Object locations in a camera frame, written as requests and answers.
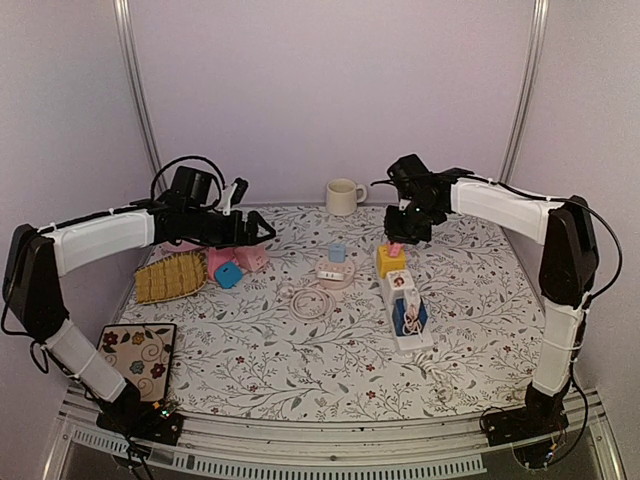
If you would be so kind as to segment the small pink plug adapter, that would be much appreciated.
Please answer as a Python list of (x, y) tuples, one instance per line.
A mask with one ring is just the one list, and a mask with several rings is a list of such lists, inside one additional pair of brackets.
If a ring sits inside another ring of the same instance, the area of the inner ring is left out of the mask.
[(387, 255), (391, 258), (398, 257), (403, 251), (403, 244), (396, 242), (388, 242), (386, 245)]

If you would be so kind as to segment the yellow cube socket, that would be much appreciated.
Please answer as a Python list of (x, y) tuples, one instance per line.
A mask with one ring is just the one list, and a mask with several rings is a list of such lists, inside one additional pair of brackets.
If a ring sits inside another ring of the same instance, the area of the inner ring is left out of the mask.
[(387, 244), (379, 245), (376, 250), (375, 266), (378, 276), (384, 279), (389, 271), (403, 270), (406, 268), (406, 256), (403, 251), (396, 258), (387, 255)]

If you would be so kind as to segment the white cartoon cube socket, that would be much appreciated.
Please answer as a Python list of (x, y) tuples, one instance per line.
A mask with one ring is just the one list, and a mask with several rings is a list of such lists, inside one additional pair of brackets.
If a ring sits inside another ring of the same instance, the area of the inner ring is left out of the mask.
[(385, 286), (389, 293), (397, 293), (404, 289), (413, 289), (415, 284), (411, 273), (403, 269), (389, 271), (385, 278)]

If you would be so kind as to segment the white power strip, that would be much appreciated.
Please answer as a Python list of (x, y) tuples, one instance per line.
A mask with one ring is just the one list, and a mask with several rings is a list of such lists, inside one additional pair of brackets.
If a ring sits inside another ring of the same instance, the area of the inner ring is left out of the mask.
[(426, 305), (408, 270), (390, 271), (385, 275), (382, 298), (399, 352), (414, 352), (435, 344)]

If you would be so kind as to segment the dark blue cube socket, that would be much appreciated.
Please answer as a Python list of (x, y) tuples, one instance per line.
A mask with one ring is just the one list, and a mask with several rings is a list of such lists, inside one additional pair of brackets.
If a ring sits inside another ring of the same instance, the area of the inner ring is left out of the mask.
[(421, 338), (428, 321), (424, 304), (408, 304), (405, 299), (397, 299), (392, 310), (392, 322), (397, 337), (417, 336)]

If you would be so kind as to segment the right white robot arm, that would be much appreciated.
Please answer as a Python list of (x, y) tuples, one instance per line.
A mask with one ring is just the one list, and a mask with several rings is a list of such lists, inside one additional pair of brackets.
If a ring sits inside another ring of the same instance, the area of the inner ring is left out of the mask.
[(497, 224), (542, 246), (538, 281), (545, 324), (521, 417), (530, 423), (555, 419), (581, 348), (599, 265), (592, 222), (595, 214), (586, 200), (522, 192), (462, 169), (414, 175), (390, 171), (388, 176), (398, 203), (387, 208), (384, 228), (394, 243), (428, 242), (433, 226), (450, 214), (460, 214)]

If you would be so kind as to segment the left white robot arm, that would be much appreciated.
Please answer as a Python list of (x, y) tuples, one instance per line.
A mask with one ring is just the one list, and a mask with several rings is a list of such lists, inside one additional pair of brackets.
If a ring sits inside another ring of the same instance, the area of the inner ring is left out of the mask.
[(158, 203), (89, 215), (70, 224), (13, 233), (2, 296), (19, 321), (18, 334), (31, 339), (73, 381), (109, 406), (129, 411), (140, 393), (99, 354), (66, 305), (72, 281), (86, 279), (112, 257), (126, 256), (167, 241), (204, 247), (256, 246), (276, 236), (256, 212), (229, 214)]

